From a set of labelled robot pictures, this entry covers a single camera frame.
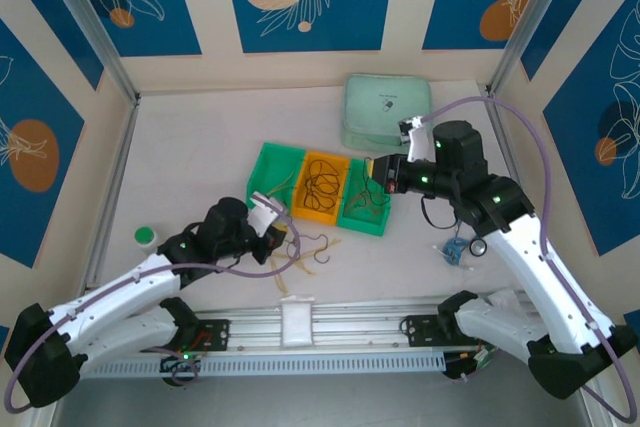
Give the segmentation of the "mint green zip pouch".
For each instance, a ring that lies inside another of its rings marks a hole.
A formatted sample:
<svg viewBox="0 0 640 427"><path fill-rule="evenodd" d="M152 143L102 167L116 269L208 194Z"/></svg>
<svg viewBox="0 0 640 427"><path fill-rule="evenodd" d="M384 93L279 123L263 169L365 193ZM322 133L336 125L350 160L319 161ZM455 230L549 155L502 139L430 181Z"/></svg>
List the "mint green zip pouch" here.
<svg viewBox="0 0 640 427"><path fill-rule="evenodd" d="M342 143L352 150L405 154L399 123L431 110L431 86L421 77L353 74L344 84Z"/></svg>

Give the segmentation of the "aluminium frame post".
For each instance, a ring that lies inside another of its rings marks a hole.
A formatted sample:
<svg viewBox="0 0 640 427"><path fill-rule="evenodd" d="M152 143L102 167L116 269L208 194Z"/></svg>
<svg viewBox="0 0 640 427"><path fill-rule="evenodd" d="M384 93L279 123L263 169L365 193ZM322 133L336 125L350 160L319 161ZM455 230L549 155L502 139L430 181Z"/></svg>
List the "aluminium frame post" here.
<svg viewBox="0 0 640 427"><path fill-rule="evenodd" d="M497 97L520 63L524 50L543 19L552 0L529 0L508 40L487 86L488 96Z"/></svg>
<svg viewBox="0 0 640 427"><path fill-rule="evenodd" d="M90 0L62 1L124 99L137 107L140 94Z"/></svg>

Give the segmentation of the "white bottle green cap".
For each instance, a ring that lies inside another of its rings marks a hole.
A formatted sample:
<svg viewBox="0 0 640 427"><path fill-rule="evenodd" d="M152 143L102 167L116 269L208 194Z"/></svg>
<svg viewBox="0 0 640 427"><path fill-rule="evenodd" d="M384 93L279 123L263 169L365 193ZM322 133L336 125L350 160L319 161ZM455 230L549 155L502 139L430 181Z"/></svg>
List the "white bottle green cap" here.
<svg viewBox="0 0 640 427"><path fill-rule="evenodd" d="M141 226L134 232L134 240L137 246L145 253L155 253L159 245L159 237L150 226Z"/></svg>

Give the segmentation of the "white foam pad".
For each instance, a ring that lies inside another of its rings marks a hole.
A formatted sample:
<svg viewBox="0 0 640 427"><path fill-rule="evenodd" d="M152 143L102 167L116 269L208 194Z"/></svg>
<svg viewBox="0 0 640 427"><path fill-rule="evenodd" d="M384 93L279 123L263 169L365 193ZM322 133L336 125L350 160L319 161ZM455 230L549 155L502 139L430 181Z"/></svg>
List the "white foam pad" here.
<svg viewBox="0 0 640 427"><path fill-rule="evenodd" d="M281 300L281 346L283 348L313 345L313 297L289 296Z"/></svg>

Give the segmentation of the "blue stethoscope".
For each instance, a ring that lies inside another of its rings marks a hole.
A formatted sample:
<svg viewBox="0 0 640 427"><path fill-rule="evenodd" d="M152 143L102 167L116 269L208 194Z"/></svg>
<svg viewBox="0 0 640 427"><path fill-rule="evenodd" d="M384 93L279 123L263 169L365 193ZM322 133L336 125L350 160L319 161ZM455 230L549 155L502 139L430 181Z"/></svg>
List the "blue stethoscope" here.
<svg viewBox="0 0 640 427"><path fill-rule="evenodd" d="M466 267L462 263L464 255L469 254L474 258L483 257L488 251L488 244L479 237L468 240L456 236L448 239L442 246L433 245L432 248L440 254L449 266L473 271L473 267Z"/></svg>

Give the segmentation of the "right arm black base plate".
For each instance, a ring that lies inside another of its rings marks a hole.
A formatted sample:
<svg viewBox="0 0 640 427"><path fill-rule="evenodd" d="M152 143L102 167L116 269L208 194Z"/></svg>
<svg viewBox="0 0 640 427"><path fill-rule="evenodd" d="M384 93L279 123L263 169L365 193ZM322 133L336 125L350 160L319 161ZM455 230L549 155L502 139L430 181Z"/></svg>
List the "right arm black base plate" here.
<svg viewBox="0 0 640 427"><path fill-rule="evenodd" d="M407 337L410 347L453 347L468 343L465 337L447 335L437 315L408 315L400 321L399 330Z"/></svg>

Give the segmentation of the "yellow plastic bin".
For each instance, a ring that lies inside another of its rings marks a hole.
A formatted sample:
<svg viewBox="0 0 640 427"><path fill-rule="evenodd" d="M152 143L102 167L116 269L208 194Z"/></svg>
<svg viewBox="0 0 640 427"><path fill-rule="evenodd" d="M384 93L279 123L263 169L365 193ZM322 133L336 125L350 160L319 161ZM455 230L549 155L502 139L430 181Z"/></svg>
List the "yellow plastic bin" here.
<svg viewBox="0 0 640 427"><path fill-rule="evenodd" d="M335 225L350 163L344 156L307 151L292 197L293 216Z"/></svg>

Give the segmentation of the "aluminium table edge rail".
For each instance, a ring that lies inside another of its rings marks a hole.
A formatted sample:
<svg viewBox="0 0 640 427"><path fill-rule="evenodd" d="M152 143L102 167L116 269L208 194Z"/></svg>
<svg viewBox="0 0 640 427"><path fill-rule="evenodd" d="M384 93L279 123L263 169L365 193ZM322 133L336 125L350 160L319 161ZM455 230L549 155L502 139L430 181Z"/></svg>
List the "aluminium table edge rail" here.
<svg viewBox="0 0 640 427"><path fill-rule="evenodd" d="M503 159L506 164L506 168L510 174L510 176L516 181L520 182L520 176L516 165L516 159L514 158L509 138L507 132L505 130L505 125L503 123L501 113L499 112L500 107L496 106L492 102L484 102L485 108L487 110L487 114L489 120L492 125L492 129L494 131L496 140L500 147Z"/></svg>
<svg viewBox="0 0 640 427"><path fill-rule="evenodd" d="M85 273L80 284L81 293L84 293L87 289L96 287L99 283L100 269L104 262L113 227L115 211L139 113L139 104L140 102L137 102L131 110L127 119L123 137L118 147L114 167L112 169L106 191L106 197L100 211L93 244L89 252Z"/></svg>

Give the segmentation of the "clear plastic bag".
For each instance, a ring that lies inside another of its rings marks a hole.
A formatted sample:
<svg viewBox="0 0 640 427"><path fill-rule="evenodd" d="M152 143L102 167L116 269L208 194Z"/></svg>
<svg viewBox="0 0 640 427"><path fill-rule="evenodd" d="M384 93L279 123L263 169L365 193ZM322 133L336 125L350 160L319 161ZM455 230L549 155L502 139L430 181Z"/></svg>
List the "clear plastic bag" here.
<svg viewBox="0 0 640 427"><path fill-rule="evenodd" d="M489 303L505 311L520 311L521 303L516 292L511 289L501 289L488 296Z"/></svg>

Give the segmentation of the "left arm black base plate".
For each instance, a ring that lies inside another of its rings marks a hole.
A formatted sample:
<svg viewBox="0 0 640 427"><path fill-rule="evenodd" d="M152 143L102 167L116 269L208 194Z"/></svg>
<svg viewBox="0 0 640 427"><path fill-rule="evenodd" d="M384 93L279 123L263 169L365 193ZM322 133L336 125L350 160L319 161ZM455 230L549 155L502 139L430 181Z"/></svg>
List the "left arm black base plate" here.
<svg viewBox="0 0 640 427"><path fill-rule="evenodd" d="M227 350L231 321L228 319L200 320L189 327L179 347L182 352L207 353Z"/></svg>

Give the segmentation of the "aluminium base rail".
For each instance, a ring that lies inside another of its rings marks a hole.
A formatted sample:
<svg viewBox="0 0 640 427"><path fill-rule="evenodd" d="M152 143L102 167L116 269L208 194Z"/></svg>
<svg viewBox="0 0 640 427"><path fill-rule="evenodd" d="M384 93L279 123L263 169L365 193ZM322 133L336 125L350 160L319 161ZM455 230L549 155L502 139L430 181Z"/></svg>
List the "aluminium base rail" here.
<svg viewBox="0 0 640 427"><path fill-rule="evenodd" d="M436 302L429 298L373 303L317 304L312 306L313 345L281 346L281 302L274 307L210 310L196 313L201 320L231 321L226 351L270 353L312 350L405 348L408 339L399 330L408 315L435 315ZM72 342L76 353L84 353L100 363L131 353L165 345L177 330L171 314L160 305L130 313L86 314ZM221 352L207 352L200 355Z"/></svg>

